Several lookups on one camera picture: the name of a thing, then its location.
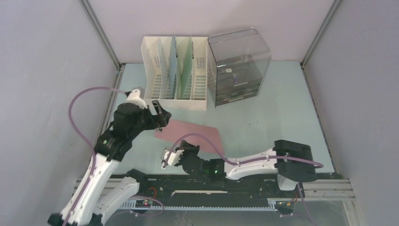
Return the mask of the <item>green clipboard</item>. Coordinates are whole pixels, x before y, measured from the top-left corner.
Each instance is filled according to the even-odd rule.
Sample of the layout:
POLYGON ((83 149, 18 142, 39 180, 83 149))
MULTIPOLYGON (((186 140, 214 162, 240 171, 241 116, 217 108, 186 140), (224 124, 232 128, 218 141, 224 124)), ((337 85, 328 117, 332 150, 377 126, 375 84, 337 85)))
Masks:
POLYGON ((192 36, 189 37, 187 49, 184 56, 184 64, 180 75, 178 99, 190 99, 192 88, 192 71, 193 71, 193 41, 192 36))

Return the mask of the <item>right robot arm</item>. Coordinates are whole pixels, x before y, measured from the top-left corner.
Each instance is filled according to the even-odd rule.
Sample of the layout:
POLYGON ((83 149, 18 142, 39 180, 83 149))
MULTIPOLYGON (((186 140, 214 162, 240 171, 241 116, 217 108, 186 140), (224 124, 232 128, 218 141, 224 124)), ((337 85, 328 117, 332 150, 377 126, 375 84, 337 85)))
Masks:
POLYGON ((313 160, 309 145, 287 140, 277 140, 273 148, 241 158, 221 155, 218 159, 204 160, 198 153, 198 146, 183 141, 174 152, 171 165, 181 166, 187 174, 213 182, 275 174, 277 181, 273 189, 280 197, 287 196, 299 183, 317 180, 315 170, 324 166, 313 160))

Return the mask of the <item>blue folder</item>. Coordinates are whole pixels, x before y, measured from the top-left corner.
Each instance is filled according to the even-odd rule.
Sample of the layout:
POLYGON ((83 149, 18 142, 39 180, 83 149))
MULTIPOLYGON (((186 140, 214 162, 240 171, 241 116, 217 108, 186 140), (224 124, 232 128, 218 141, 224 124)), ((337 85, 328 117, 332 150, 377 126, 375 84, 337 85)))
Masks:
POLYGON ((174 99, 174 85, 177 71, 177 46, 174 35, 171 36, 169 42, 163 39, 159 40, 158 54, 162 77, 160 98, 174 99))

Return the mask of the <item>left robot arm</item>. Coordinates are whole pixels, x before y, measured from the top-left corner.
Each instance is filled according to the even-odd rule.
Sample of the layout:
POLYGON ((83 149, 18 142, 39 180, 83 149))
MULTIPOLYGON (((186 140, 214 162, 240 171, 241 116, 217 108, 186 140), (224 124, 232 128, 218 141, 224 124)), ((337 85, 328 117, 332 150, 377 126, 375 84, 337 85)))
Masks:
POLYGON ((69 203, 60 213, 48 218, 51 226, 103 226, 120 205, 133 195, 143 196, 149 184, 145 174, 134 170, 105 197, 100 195, 114 170, 132 148, 132 142, 145 130, 166 127, 172 114, 157 100, 152 101, 153 115, 144 101, 120 104, 113 121, 97 139, 92 163, 69 203))

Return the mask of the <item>smoky transparent drawer cabinet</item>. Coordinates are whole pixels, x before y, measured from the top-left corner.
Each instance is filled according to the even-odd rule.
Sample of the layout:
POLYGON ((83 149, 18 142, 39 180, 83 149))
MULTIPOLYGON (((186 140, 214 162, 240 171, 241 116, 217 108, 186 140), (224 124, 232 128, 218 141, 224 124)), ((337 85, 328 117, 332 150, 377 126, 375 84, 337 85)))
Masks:
POLYGON ((207 85, 216 107, 258 96, 271 49, 255 28, 208 37, 207 85), (233 75, 239 85, 234 86, 233 75))

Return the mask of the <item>pink folder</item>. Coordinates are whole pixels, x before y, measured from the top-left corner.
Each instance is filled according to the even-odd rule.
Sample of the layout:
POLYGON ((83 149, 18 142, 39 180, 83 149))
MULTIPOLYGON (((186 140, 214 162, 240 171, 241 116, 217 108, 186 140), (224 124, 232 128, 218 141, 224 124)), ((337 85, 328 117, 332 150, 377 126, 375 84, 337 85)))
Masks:
POLYGON ((166 127, 154 132, 156 138, 171 143, 187 134, 191 136, 184 140, 192 145, 199 145, 201 151, 216 154, 215 148, 217 148, 219 153, 225 154, 219 130, 215 127, 170 120, 166 127))

